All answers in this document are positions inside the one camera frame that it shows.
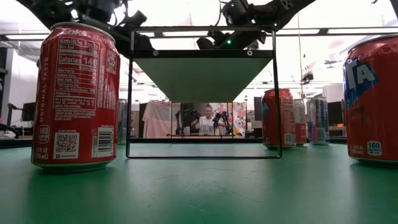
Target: ceiling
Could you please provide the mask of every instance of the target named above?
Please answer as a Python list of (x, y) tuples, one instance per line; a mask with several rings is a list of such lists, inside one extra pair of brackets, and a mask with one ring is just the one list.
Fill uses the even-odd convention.
[[(254, 4), (265, 4), (269, 1), (252, 0)], [(320, 28), (320, 27), (392, 27), (397, 26), (397, 19), (389, 1), (378, 1), (371, 4), (371, 0), (317, 0), (295, 16), (287, 29)], [(0, 35), (16, 33), (46, 34), (48, 29), (15, 0), (2, 0), (0, 8)], [(129, 14), (139, 9), (148, 20), (144, 26), (208, 26), (214, 24), (218, 18), (218, 0), (133, 0), (129, 2)], [(225, 25), (221, 18), (220, 26)], [(279, 80), (290, 86), (294, 92), (300, 91), (302, 72), (306, 67), (313, 71), (318, 84), (307, 85), (305, 89), (314, 94), (326, 83), (341, 83), (341, 66), (347, 50), (355, 43), (374, 37), (375, 35), (345, 35), (324, 37), (278, 37), (277, 63)], [(152, 39), (156, 49), (197, 49), (196, 39)], [(40, 53), (41, 41), (0, 41), (0, 47), (15, 48), (19, 55), (37, 61)], [(271, 49), (272, 42), (268, 38), (261, 49)], [(128, 60), (122, 59), (121, 91), (127, 88)], [(134, 78), (143, 85), (134, 86), (133, 95), (164, 98), (162, 92), (153, 84), (150, 78), (134, 65)], [(245, 95), (261, 95), (272, 84), (273, 67), (270, 63), (244, 90), (238, 98)]]

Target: green table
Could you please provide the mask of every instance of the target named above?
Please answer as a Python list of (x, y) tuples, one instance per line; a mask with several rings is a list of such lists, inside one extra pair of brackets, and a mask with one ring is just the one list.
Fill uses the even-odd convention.
[[(133, 149), (224, 147), (133, 144)], [(233, 148), (260, 148), (235, 144)], [(30, 148), (0, 150), (0, 223), (398, 223), (398, 171), (359, 165), (346, 145), (267, 160), (131, 160), (46, 175)]]

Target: coke can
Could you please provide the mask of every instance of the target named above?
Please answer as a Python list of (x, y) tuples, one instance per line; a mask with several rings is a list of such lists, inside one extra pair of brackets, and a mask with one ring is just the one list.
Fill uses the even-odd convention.
[(120, 57), (114, 39), (62, 22), (43, 41), (31, 161), (55, 172), (104, 168), (116, 158)]
[(305, 107), (302, 100), (294, 100), (294, 122), (296, 145), (303, 146), (307, 143), (307, 132), (305, 130)]
[(398, 35), (353, 47), (344, 64), (348, 155), (361, 162), (397, 164)]
[(328, 102), (325, 97), (311, 98), (307, 101), (308, 137), (311, 144), (328, 145), (329, 117)]
[[(290, 90), (279, 90), (279, 103), (282, 147), (294, 147), (296, 146), (294, 101)], [(275, 90), (266, 91), (262, 98), (262, 141), (267, 148), (274, 149), (278, 146)]]

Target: black metal frame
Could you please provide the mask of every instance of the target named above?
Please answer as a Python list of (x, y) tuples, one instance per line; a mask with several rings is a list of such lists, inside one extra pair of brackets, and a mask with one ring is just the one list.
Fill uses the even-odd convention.
[[(209, 30), (264, 31), (272, 28), (272, 50), (134, 50), (136, 32), (192, 32)], [(135, 58), (272, 58), (274, 66), (274, 88), (277, 115), (277, 156), (130, 156), (130, 133), (127, 128), (126, 157), (130, 159), (280, 159), (282, 157), (282, 133), (280, 126), (279, 82), (276, 60), (276, 35), (272, 26), (188, 26), (188, 27), (133, 27), (130, 36), (129, 86), (127, 98), (127, 122), (131, 120), (132, 65)]]

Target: man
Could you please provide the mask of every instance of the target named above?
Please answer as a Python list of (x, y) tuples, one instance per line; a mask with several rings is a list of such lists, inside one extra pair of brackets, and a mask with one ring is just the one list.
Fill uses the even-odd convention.
[[(207, 126), (211, 126), (211, 127), (213, 127), (213, 125), (214, 125), (214, 122), (213, 122), (213, 108), (210, 105), (206, 105), (205, 115), (204, 116), (200, 117), (199, 120), (197, 120), (197, 119), (194, 120), (191, 123), (191, 127), (196, 128), (196, 129), (199, 129), (199, 128), (201, 128), (203, 126), (206, 126), (206, 125)], [(224, 122), (219, 121), (218, 125), (223, 127), (224, 126)]]

